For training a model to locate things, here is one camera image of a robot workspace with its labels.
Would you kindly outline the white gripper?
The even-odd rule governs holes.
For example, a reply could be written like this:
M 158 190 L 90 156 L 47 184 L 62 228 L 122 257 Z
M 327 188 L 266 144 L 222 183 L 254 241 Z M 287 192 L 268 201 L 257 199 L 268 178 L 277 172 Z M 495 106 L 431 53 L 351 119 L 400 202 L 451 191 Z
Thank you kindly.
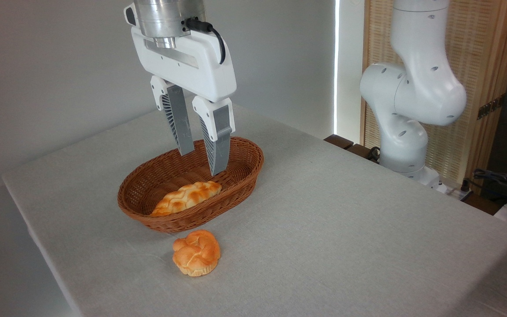
M 210 173 L 221 173 L 227 168 L 231 133 L 235 132 L 229 97 L 236 91 L 237 82 L 229 52 L 220 64 L 219 40 L 211 34 L 190 32 L 177 37 L 175 48 L 158 48 L 135 26 L 131 34 L 143 68 L 153 74 L 150 84 L 154 101 L 165 113 L 181 156 L 195 150 L 184 88 L 198 95 L 192 107 L 200 118 Z

